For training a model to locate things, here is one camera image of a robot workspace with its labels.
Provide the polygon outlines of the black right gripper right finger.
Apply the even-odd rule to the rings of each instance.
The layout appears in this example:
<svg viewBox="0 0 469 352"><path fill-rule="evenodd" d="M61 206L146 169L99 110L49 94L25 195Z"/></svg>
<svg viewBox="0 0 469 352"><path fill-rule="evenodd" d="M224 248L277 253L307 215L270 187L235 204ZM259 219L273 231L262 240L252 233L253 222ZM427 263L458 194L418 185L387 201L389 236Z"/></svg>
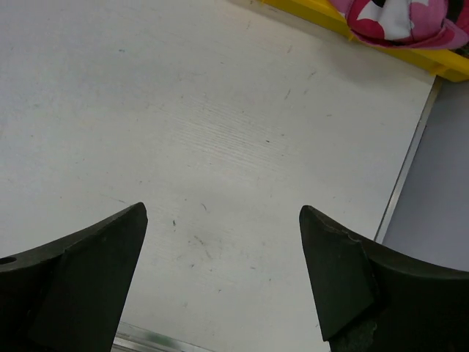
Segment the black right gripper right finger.
<svg viewBox="0 0 469 352"><path fill-rule="evenodd" d="M312 206L299 215L322 339L332 351L466 351L468 273L401 254Z"/></svg>

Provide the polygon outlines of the pink camouflage trousers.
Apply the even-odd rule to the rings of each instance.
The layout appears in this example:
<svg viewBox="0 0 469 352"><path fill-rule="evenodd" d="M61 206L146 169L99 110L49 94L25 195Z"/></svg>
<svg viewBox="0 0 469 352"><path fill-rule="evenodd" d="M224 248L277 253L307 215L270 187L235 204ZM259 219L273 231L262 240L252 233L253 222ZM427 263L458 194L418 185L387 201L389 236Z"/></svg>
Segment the pink camouflage trousers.
<svg viewBox="0 0 469 352"><path fill-rule="evenodd" d="M332 1L351 32L370 45L456 50L468 44L468 2Z"/></svg>

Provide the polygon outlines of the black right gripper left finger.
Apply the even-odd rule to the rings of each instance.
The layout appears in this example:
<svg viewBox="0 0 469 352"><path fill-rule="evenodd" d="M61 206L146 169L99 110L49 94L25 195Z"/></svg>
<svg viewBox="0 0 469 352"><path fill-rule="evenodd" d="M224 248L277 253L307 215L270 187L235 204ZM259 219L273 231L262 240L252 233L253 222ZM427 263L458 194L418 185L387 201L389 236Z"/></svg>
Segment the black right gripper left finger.
<svg viewBox="0 0 469 352"><path fill-rule="evenodd" d="M110 351L147 230L143 203L1 259L2 351Z"/></svg>

